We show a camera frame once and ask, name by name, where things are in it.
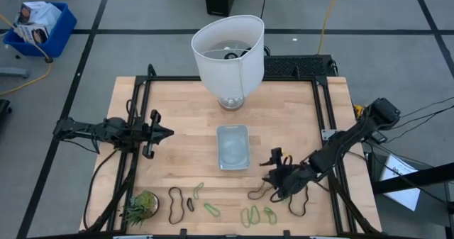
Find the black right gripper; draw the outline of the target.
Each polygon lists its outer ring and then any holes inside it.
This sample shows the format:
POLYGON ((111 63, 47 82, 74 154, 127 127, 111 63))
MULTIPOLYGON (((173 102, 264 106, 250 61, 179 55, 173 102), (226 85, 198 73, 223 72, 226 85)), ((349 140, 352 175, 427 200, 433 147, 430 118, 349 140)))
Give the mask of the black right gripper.
POLYGON ((276 192, 271 196, 271 201, 283 201, 293 194, 299 193, 309 181, 316 178, 316 173, 309 163, 303 162, 299 165, 285 165, 282 162, 282 149, 271 149, 272 157, 259 166, 276 165, 262 178, 263 181, 270 183, 276 192))

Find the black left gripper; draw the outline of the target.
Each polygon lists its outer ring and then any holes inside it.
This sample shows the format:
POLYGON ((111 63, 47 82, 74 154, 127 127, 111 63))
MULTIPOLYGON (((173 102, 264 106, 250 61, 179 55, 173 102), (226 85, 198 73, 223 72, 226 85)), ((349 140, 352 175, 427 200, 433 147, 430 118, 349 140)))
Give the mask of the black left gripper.
POLYGON ((156 143, 160 144, 160 142, 168 137, 171 137, 174 134, 174 131, 159 125, 161 120, 160 113, 153 109, 150 114, 151 124, 148 126, 147 129, 147 136, 146 136, 146 144, 143 146, 142 155, 147 159, 154 158, 153 152, 153 133, 155 132, 155 128, 157 126, 157 132, 161 135, 156 137, 156 143))

